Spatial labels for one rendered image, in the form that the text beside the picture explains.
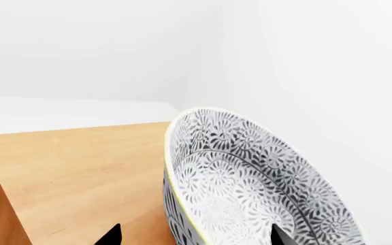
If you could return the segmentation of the black white patterned bowl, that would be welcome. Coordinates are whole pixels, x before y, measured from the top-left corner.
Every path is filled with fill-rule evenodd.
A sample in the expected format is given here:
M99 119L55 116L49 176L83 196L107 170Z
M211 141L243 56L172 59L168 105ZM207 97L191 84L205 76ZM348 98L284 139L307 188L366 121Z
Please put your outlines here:
M368 245L336 190L267 128L191 108L165 133L163 203L176 245Z

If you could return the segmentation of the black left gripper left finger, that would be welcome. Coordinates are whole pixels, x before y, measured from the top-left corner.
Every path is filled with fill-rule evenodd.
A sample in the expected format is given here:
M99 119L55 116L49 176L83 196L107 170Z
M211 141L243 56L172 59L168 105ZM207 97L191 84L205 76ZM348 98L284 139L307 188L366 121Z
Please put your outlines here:
M115 224L106 234L104 234L94 245L121 245L122 231L120 224Z

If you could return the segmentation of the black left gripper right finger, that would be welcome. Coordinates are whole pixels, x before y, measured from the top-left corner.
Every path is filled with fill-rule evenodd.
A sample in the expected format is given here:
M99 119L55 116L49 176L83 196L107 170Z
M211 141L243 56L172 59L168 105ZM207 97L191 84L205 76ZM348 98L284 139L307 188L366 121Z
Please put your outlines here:
M272 225L272 245L299 245L295 240L282 230L277 224Z

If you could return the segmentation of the wooden table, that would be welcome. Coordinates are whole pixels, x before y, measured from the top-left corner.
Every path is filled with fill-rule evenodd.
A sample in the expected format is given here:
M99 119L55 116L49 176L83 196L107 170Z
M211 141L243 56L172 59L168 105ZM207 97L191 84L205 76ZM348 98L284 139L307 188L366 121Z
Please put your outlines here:
M174 245L163 207L167 122L0 134L0 245Z

